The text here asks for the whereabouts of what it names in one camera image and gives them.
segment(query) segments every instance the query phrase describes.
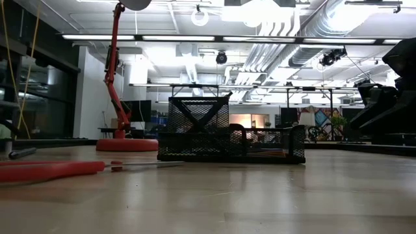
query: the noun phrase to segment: ceiling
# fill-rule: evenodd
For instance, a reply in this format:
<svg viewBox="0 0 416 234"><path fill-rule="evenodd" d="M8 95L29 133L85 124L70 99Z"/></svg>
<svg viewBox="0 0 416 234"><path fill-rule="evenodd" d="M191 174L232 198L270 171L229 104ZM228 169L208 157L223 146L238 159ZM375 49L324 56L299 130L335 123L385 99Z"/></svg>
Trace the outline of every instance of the ceiling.
<svg viewBox="0 0 416 234"><path fill-rule="evenodd" d="M15 0L32 13L36 13L38 0ZM112 11L114 4L86 3L79 0L41 0L41 19L62 33L89 33L110 34L112 29ZM176 2L159 3L153 0L145 10L134 12L126 10L120 19L120 34L209 34L209 35L258 35L261 27L248 27L243 22L222 21L221 12L224 9L224 0L210 0L211 4L202 3L209 11L209 21L199 27L191 21L194 4L181 5ZM324 0L309 0L310 5L300 10L300 23L304 22L324 2ZM357 37L401 37L416 36L416 1L403 0L405 5L402 11L394 14L395 7L379 7L361 25L351 31L348 36ZM199 49L224 50L228 55L228 64L217 66L216 55L204 53L204 57L196 59L198 73L218 73L223 75L226 67L233 64L243 64L252 51L252 44L215 44L193 43ZM92 49L106 48L107 42L96 42ZM149 61L149 78L157 82L163 77L179 77L186 73L186 62L176 57L177 43L156 42L120 42L120 47L141 47ZM380 60L391 46L346 46L349 58L342 58L331 68L320 71L322 68L317 60L312 60L304 69L298 70L295 76L296 83L303 85L338 85L351 78L360 76L363 72L371 74L375 82L384 82L387 78L388 66Z"/></svg>

